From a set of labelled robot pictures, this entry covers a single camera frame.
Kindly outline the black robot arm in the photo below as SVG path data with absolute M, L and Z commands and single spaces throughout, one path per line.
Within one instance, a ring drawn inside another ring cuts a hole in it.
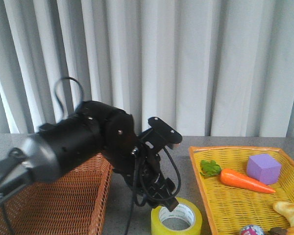
M 173 211 L 179 187 L 164 177 L 159 152 L 182 136 L 159 117 L 137 135 L 133 116 L 98 101 L 82 102 L 58 124 L 46 123 L 0 161 L 0 205 L 35 183 L 52 183 L 102 154 L 143 203 Z

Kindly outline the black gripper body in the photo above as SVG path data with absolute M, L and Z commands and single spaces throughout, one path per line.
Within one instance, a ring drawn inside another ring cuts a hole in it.
M 176 174 L 177 166 L 166 147 L 167 154 Z M 165 201 L 179 193 L 170 178 L 164 177 L 160 169 L 159 152 L 154 154 L 150 148 L 138 139 L 118 140 L 112 143 L 112 165 L 114 171 L 121 174 L 132 190 L 132 199 L 138 207 L 149 204 L 152 208 L 164 206 Z

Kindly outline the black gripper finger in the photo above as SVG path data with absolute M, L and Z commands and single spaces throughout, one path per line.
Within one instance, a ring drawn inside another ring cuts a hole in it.
M 179 202 L 175 197 L 165 201 L 165 207 L 170 212 L 172 212 L 178 206 L 178 204 L 179 204 Z

